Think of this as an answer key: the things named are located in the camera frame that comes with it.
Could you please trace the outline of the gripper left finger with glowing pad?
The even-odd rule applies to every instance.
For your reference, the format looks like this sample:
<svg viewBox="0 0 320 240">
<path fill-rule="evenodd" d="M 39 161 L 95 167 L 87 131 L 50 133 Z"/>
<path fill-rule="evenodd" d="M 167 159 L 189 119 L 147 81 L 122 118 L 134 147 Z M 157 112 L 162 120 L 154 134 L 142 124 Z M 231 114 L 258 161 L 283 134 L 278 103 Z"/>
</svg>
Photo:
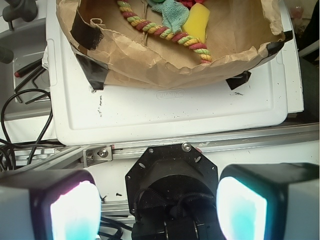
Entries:
<svg viewBox="0 0 320 240">
<path fill-rule="evenodd" d="M 0 174 L 2 240 L 94 240 L 100 218 L 100 193 L 87 170 Z"/>
</svg>

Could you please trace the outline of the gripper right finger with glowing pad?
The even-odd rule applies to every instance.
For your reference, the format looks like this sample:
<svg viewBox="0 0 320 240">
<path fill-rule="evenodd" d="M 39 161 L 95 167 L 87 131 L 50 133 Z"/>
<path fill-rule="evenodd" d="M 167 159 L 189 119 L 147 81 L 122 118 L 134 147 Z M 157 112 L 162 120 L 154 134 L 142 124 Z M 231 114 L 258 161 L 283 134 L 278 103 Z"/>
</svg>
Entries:
<svg viewBox="0 0 320 240">
<path fill-rule="evenodd" d="M 230 164 L 220 175 L 216 209 L 227 240 L 318 240 L 320 167 Z"/>
</svg>

